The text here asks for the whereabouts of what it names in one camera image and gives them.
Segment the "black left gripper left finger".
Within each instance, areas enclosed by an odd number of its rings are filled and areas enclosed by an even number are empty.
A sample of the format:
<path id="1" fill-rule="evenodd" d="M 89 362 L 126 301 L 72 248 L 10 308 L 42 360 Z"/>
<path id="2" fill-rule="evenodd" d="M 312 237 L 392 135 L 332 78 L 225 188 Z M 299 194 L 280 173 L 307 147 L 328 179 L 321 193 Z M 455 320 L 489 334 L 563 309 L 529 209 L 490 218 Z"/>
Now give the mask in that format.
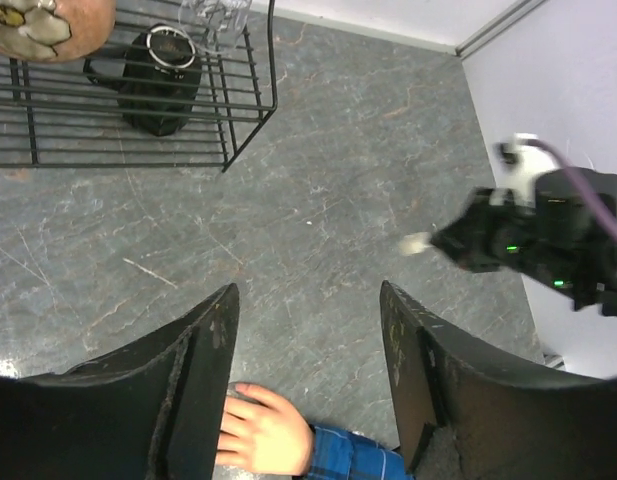
<path id="1" fill-rule="evenodd" d="M 239 322 L 229 284 L 62 374 L 0 376 L 0 479 L 208 479 Z"/>

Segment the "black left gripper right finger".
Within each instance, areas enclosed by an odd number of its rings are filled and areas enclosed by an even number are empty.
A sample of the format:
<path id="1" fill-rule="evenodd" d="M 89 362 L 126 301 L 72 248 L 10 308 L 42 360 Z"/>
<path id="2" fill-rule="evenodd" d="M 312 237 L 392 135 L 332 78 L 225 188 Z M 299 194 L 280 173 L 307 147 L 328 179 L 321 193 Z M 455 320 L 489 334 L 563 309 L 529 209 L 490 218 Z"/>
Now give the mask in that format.
<path id="1" fill-rule="evenodd" d="M 388 281 L 380 311 L 408 472 L 436 429 L 448 427 L 466 479 L 617 479 L 617 378 L 572 374 L 503 351 Z"/>

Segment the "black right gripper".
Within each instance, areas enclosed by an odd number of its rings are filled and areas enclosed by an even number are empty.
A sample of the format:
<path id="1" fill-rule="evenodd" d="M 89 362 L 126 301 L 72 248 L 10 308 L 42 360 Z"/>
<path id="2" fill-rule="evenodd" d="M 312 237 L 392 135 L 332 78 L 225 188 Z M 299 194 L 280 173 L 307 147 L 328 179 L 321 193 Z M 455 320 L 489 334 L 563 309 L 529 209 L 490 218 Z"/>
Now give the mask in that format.
<path id="1" fill-rule="evenodd" d="M 602 315 L 617 318 L 617 242 L 565 173 L 537 177 L 531 197 L 528 207 L 510 188 L 477 188 L 430 244 L 464 270 L 507 267 L 569 298 L 575 311 L 597 305 Z"/>

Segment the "clear nail polish bottle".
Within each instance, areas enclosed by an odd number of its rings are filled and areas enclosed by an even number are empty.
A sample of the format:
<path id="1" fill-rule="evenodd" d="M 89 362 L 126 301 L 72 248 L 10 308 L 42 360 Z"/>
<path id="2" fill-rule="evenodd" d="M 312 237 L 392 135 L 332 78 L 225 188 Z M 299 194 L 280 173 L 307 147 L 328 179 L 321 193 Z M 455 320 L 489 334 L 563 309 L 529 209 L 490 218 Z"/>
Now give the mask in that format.
<path id="1" fill-rule="evenodd" d="M 423 253 L 431 247 L 430 240 L 431 234 L 429 232 L 406 235 L 398 243 L 399 253 L 406 257 Z"/>

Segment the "blue plaid sleeve forearm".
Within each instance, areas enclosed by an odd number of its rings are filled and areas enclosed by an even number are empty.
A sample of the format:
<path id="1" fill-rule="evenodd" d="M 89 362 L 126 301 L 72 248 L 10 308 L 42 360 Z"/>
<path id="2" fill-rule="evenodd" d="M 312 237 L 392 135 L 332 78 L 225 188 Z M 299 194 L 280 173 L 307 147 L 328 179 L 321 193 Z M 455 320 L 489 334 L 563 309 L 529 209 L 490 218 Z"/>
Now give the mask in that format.
<path id="1" fill-rule="evenodd" d="M 301 479 L 411 480 L 403 458 L 374 440 L 348 430 L 311 425 L 314 446 Z"/>

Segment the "person's hand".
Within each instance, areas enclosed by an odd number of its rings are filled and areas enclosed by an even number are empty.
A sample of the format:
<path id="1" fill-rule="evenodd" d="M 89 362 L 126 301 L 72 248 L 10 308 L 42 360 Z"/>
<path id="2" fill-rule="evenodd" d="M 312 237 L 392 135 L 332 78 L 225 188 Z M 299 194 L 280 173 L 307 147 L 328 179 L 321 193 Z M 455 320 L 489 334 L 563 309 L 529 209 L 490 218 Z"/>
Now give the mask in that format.
<path id="1" fill-rule="evenodd" d="M 237 382 L 225 399 L 215 463 L 253 474 L 308 473 L 315 434 L 294 405 L 260 385 Z"/>

